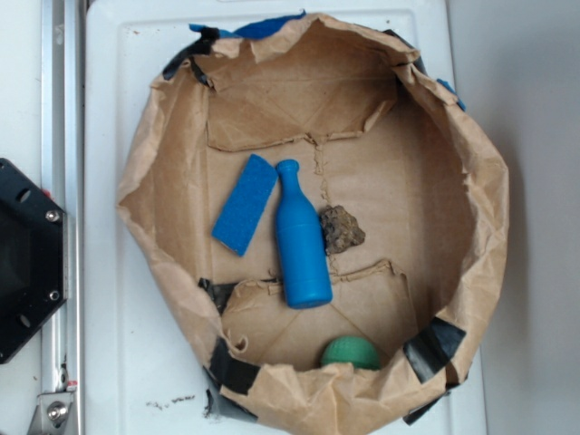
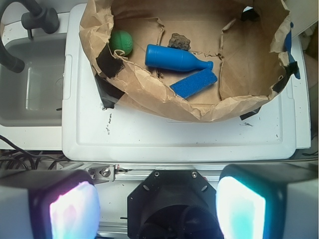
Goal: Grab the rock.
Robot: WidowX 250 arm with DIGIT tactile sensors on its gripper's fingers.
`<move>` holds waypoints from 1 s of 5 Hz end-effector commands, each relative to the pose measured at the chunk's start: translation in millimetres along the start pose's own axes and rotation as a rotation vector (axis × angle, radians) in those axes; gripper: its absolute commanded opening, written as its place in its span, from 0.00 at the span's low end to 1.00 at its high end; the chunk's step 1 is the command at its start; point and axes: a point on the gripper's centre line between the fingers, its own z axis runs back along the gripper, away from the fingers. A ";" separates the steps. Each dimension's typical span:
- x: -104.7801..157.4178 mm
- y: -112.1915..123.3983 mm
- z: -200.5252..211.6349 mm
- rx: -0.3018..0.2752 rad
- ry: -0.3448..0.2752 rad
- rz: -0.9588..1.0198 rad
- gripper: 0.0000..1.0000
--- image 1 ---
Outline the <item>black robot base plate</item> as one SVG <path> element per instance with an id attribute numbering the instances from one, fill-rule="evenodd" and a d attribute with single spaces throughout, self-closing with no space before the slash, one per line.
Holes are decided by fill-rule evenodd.
<path id="1" fill-rule="evenodd" d="M 62 306 L 64 211 L 1 159 L 1 363 L 9 363 Z"/>

